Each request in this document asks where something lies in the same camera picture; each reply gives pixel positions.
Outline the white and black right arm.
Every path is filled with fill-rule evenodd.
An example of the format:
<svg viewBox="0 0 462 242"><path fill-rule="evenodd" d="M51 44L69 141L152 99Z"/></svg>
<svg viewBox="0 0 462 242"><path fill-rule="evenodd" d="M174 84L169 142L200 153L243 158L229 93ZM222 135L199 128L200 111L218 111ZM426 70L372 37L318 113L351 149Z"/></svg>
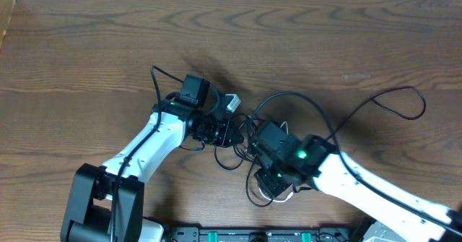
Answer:
<svg viewBox="0 0 462 242"><path fill-rule="evenodd" d="M259 190L269 199L306 184L355 206L405 241L461 240L461 211L383 180L322 137L299 140L269 122L250 138L250 148L262 164L255 173Z"/></svg>

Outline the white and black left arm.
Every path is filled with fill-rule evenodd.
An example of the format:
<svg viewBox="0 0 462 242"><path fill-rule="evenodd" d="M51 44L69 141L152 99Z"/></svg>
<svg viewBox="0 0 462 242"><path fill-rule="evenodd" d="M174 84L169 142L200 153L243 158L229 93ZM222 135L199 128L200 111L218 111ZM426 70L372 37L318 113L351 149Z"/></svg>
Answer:
<svg viewBox="0 0 462 242"><path fill-rule="evenodd" d="M187 137L203 144L231 147L243 142L226 118L240 104L235 94L211 113L192 104L162 100L147 125L116 156L101 166L83 164L74 176L62 241L161 241L163 225L144 218L144 187L162 161Z"/></svg>

